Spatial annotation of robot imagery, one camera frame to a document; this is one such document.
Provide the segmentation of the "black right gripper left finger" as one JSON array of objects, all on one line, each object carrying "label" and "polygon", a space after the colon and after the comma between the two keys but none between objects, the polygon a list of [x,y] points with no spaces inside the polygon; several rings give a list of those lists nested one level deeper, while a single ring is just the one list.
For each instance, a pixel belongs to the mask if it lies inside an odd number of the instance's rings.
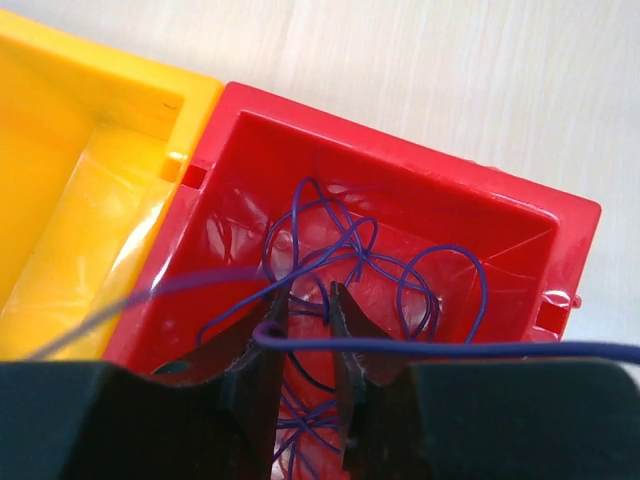
[{"label": "black right gripper left finger", "polygon": [[277,290],[232,326],[148,375],[105,361],[1,366],[5,479],[266,479],[285,357]]}]

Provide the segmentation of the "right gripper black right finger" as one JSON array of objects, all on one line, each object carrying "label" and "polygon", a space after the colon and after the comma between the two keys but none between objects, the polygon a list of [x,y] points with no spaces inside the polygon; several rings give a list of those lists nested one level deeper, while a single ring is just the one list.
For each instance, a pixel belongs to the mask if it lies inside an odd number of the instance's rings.
[{"label": "right gripper black right finger", "polygon": [[330,288],[341,468],[352,479],[635,479],[634,345],[413,345],[387,334],[346,287]]}]

